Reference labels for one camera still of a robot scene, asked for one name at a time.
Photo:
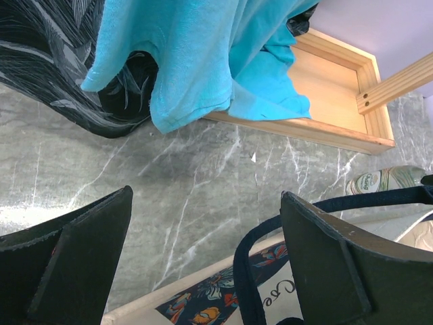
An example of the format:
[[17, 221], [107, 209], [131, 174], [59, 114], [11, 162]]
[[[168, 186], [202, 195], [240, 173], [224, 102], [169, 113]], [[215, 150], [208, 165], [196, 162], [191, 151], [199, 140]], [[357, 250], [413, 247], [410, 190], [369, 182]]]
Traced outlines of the Chang soda bottle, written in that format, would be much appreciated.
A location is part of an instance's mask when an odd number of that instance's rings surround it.
[[427, 172], [416, 166], [389, 167], [356, 176], [346, 184], [346, 195], [397, 190], [421, 185]]

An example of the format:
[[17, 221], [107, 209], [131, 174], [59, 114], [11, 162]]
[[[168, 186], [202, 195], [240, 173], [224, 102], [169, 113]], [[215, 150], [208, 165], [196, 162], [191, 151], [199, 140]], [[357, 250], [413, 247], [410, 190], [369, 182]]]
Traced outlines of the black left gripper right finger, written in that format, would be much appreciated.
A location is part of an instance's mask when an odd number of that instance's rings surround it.
[[316, 204], [286, 192], [281, 222], [305, 324], [431, 324], [432, 254], [387, 240], [336, 211], [432, 203], [430, 191], [388, 191]]

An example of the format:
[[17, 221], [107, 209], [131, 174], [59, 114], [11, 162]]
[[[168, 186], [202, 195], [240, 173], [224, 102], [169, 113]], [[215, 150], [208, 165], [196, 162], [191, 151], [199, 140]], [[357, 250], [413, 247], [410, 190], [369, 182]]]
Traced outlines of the cream canvas tote bag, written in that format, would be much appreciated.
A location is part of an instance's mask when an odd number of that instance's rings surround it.
[[[416, 186], [389, 191], [430, 191]], [[250, 230], [230, 259], [107, 313], [104, 324], [305, 324], [280, 214]]]

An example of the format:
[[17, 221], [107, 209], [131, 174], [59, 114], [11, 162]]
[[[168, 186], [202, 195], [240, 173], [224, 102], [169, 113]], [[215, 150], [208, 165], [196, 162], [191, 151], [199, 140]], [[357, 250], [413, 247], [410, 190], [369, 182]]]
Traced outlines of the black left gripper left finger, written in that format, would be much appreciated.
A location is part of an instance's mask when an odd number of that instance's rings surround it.
[[131, 220], [125, 186], [1, 237], [2, 324], [100, 324]]

